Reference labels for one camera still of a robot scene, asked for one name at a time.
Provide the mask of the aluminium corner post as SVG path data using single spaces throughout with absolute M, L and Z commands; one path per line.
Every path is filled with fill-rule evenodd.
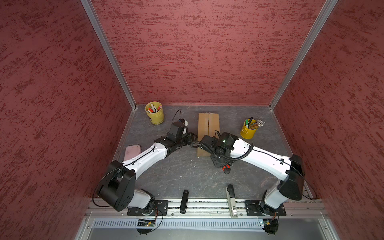
M 269 104 L 269 109 L 271 112 L 274 111 L 279 100 L 283 96 L 285 90 L 287 89 L 287 87 L 290 84 L 291 80 L 293 79 L 295 73 L 299 69 L 301 63 L 305 59 L 307 53 L 309 52 L 310 48 L 312 47 L 313 43 L 315 42 L 317 36 L 319 35 L 320 31 L 322 30 L 323 26 L 325 25 L 327 19 L 331 15 L 331 13 L 334 10 L 337 3 L 338 3 L 338 0 L 326 0 L 325 1 L 324 5 L 321 8 L 317 18 L 315 19 L 309 33 L 307 34 L 300 50 L 298 51 L 291 67 L 289 68 L 286 76 L 284 77 L 283 82 L 279 86 L 275 96 L 273 97 L 272 101 Z
M 108 38 L 105 34 L 105 31 L 102 27 L 102 24 L 97 16 L 96 10 L 93 6 L 92 1 L 90 0 L 81 0 L 81 3 L 86 11 L 86 14 L 91 22 L 91 25 L 104 49 L 104 52 L 115 72 L 115 75 L 123 89 L 123 92 L 126 95 L 128 102 L 130 103 L 131 108 L 135 111 L 137 108 L 136 101 L 134 100 L 133 94 L 129 88 L 129 85 L 126 81 L 126 78 L 123 74 L 123 71 L 118 63 L 118 60 L 114 54 L 114 51 L 108 41 Z

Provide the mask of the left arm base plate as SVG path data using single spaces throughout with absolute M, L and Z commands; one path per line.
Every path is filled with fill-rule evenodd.
M 163 216 L 167 215 L 169 201 L 167 200 L 150 200 L 149 204 L 144 208 L 140 209 L 137 207 L 128 207 L 128 216 L 155 216 L 160 214 Z

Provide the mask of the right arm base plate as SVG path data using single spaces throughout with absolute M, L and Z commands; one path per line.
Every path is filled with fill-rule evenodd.
M 248 217 L 285 217 L 287 215 L 284 204 L 274 209 L 266 204 L 262 207 L 260 202 L 259 200 L 244 201 Z

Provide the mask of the aluminium corner post left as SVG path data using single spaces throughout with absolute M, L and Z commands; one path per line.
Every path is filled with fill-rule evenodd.
M 130 103 L 131 108 L 135 111 L 137 108 L 136 101 L 134 100 L 133 94 L 129 88 L 129 85 L 126 81 L 126 78 L 123 74 L 123 71 L 118 63 L 118 60 L 114 54 L 114 51 L 108 41 L 108 38 L 105 34 L 105 31 L 102 27 L 102 24 L 97 16 L 96 10 L 93 6 L 92 1 L 90 0 L 81 0 L 81 3 L 86 11 L 86 14 L 91 22 L 91 25 L 104 49 L 104 52 L 115 72 L 115 75 L 123 89 L 123 92 L 126 95 L 128 102 Z

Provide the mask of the coloured pencils bundle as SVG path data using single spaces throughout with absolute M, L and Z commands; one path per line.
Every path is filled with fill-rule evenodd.
M 254 123 L 250 125 L 250 129 L 257 129 L 259 127 L 262 127 L 265 124 L 262 120 L 257 120 Z

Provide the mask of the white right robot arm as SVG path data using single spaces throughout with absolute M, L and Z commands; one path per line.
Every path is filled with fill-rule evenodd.
M 193 142 L 191 147 L 209 153 L 214 166 L 226 175 L 231 172 L 234 163 L 244 161 L 275 176 L 278 183 L 266 190 L 259 202 L 258 209 L 265 215 L 274 214 L 287 200 L 302 199 L 305 173 L 303 161 L 297 155 L 273 154 L 230 133 L 223 133 L 219 138 L 205 135 L 201 141 Z

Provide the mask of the aluminium front rail frame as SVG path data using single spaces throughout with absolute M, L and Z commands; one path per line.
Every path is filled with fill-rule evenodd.
M 113 208 L 99 208 L 90 203 L 86 216 L 76 235 L 77 240 L 87 240 L 91 231 L 97 228 L 136 229 L 138 219 L 156 220 L 160 229 L 188 230 L 240 230 L 263 231 L 263 220 L 313 219 L 320 225 L 320 232 L 327 240 L 337 240 L 339 236 L 321 200 L 288 201 L 283 203 L 285 217 L 248 217 L 244 199 L 236 199 L 238 217 L 231 218 L 228 199 L 188 199 L 187 211 L 180 213 L 181 199 L 160 199 L 169 201 L 167 215 L 128 216 L 128 208 L 117 212 Z

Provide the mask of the brown cardboard express box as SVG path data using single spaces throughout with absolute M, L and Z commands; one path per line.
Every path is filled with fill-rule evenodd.
M 215 131 L 220 131 L 219 114 L 199 113 L 198 141 L 201 141 L 205 135 L 214 137 Z

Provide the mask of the pink flat case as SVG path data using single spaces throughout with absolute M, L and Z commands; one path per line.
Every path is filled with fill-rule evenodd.
M 127 146 L 124 154 L 124 162 L 128 161 L 141 153 L 140 145 Z

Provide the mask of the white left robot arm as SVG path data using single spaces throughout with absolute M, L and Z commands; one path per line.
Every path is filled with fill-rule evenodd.
M 154 140 L 144 152 L 123 162 L 111 162 L 94 195 L 118 212 L 137 208 L 143 215 L 152 214 L 156 209 L 155 197 L 145 190 L 136 189 L 136 180 L 151 166 L 195 140 L 197 135 L 188 130 L 188 121 L 173 122 L 167 135 Z

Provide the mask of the aluminium corner post right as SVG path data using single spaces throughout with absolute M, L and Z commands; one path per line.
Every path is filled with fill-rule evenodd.
M 305 59 L 307 53 L 309 52 L 310 48 L 312 47 L 313 43 L 315 42 L 317 36 L 319 35 L 320 31 L 322 30 L 323 26 L 325 25 L 327 19 L 331 15 L 331 13 L 334 10 L 337 3 L 338 3 L 338 0 L 326 0 L 325 1 L 324 5 L 321 8 L 317 18 L 315 19 L 309 33 L 307 34 L 300 50 L 298 51 L 291 67 L 289 68 L 286 76 L 284 77 L 283 82 L 279 86 L 275 96 L 273 97 L 272 101 L 269 104 L 269 109 L 271 112 L 274 111 L 279 100 L 283 96 L 285 90 L 287 89 L 287 87 L 290 84 L 291 80 L 293 79 L 295 73 L 299 69 L 301 63 Z

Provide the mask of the red black utility knife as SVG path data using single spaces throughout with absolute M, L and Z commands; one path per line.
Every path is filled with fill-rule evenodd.
M 223 172 L 228 175 L 231 172 L 231 166 L 230 165 L 224 165 L 222 167 Z

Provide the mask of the yellow-green pen holder cup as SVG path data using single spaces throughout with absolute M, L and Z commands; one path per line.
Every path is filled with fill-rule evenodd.
M 165 116 L 163 106 L 160 102 L 150 102 L 145 107 L 147 116 L 153 125 L 160 125 L 164 122 Z

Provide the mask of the yellow pencil cup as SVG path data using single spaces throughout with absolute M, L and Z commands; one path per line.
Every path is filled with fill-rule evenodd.
M 244 121 L 244 124 L 242 126 L 241 130 L 241 137 L 250 140 L 254 137 L 257 129 L 259 128 L 259 123 L 257 120 L 252 120 L 249 122 L 250 119 L 246 119 Z

